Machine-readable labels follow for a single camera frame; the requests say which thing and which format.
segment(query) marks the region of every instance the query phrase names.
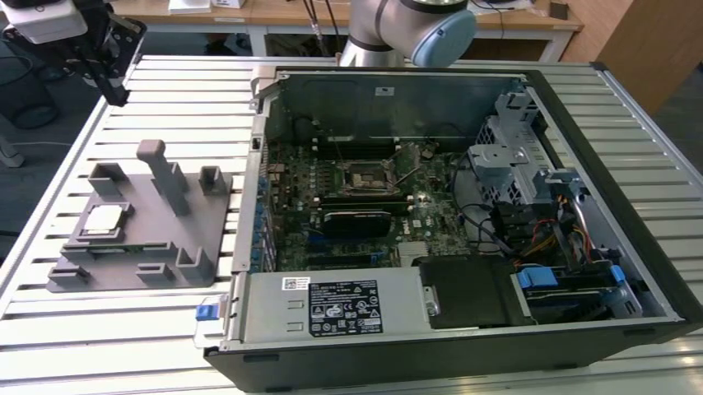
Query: black mesh trash can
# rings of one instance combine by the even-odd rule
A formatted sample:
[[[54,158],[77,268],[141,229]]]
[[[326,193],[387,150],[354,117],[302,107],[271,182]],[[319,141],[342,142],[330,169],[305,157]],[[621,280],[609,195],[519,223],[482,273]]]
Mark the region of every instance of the black mesh trash can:
[[[0,58],[0,114],[21,129],[45,126],[59,115],[54,98],[33,73],[29,58]]]

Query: motherboard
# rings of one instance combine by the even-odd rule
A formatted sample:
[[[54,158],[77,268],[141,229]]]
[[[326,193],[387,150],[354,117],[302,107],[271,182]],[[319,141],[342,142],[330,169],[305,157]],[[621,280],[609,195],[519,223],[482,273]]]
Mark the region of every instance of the motherboard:
[[[270,180],[278,272],[409,266],[470,253],[451,194],[461,155],[439,144],[273,142]]]

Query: slotted aluminum table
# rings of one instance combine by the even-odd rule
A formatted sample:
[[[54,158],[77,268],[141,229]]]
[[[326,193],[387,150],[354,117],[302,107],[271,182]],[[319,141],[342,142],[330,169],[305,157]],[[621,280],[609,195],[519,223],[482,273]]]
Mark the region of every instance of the slotted aluminum table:
[[[95,163],[118,161],[127,172],[147,172],[134,155],[142,139],[158,138],[185,172],[219,165],[242,174],[253,126],[250,77],[259,64],[333,65],[310,58],[146,56],[129,78],[130,104],[98,104],[0,271],[3,395],[241,392],[210,368],[193,335],[197,305],[229,289],[242,175],[234,176],[219,277],[210,288],[53,294],[45,285],[89,201],[86,177]],[[701,298],[702,178],[610,73],[569,63],[470,62],[455,67],[542,70]],[[585,369],[309,392],[701,393],[702,333],[630,349]]]

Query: warning label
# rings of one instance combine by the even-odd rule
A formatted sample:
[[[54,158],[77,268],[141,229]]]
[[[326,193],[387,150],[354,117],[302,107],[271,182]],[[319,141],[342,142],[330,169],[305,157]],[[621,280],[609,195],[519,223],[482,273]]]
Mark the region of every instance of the warning label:
[[[313,283],[309,300],[313,336],[383,333],[377,280]]]

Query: wooden desk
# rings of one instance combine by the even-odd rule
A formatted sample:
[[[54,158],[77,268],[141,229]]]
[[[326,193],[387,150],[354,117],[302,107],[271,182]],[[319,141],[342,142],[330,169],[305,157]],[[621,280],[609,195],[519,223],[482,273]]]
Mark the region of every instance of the wooden desk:
[[[548,2],[549,0],[538,0],[538,6],[545,9]],[[349,1],[333,0],[331,3],[341,33],[349,34]],[[254,56],[267,55],[266,35],[313,34],[302,0],[249,0],[241,9],[214,7],[207,14],[177,15],[169,13],[169,0],[119,0],[113,4],[119,15],[147,23],[150,31],[247,33],[253,41]],[[315,0],[315,5],[323,33],[330,35],[334,29],[326,4],[322,0]],[[540,59],[546,62],[560,60],[573,34],[584,28],[577,19],[562,21],[527,11],[503,12],[502,16],[503,25],[498,14],[478,16],[477,38],[546,41]]]

